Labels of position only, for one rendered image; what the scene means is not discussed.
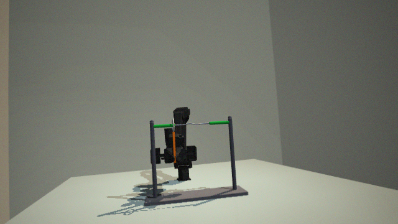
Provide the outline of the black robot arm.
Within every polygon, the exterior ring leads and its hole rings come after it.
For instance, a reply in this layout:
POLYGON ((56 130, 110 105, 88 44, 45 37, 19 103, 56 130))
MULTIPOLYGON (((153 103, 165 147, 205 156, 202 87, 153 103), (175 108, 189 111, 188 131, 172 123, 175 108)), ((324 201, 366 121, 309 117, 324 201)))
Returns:
MULTIPOLYGON (((189 120, 190 109, 187 107, 176 108, 174 111, 174 124, 186 124, 189 120)), ((175 126, 175 147, 182 147, 186 149, 186 128, 187 125, 183 126, 175 126)), ((172 128, 165 128, 165 144, 168 147, 173 147, 173 136, 172 136, 172 128)), ((187 150, 187 149, 186 149, 187 150)), ((192 168, 192 162, 187 161, 187 155, 184 155, 183 162, 174 163, 174 168, 178 169, 178 178, 179 182, 191 180, 189 178, 189 169, 192 168), (189 165, 189 166, 187 166, 189 165)))

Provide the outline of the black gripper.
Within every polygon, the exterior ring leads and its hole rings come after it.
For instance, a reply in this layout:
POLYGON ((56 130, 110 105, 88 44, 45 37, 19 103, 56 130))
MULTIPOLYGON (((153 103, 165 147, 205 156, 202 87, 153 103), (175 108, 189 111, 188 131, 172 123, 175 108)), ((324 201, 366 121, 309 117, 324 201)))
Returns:
MULTIPOLYGON (((182 147, 175 147, 175 153, 176 153, 176 162, 183 162, 184 161, 184 155, 187 155, 187 161, 196 161, 197 160, 197 147, 196 146, 187 146, 187 150, 183 149, 182 147), (185 151, 185 152, 184 152, 185 151)), ((155 149, 155 161, 156 164, 160 164, 160 157, 161 160, 165 160, 165 163, 173 163, 175 160, 174 157, 174 149, 173 147, 168 147, 167 149, 164 149, 164 154, 160 153, 160 148, 155 149)))

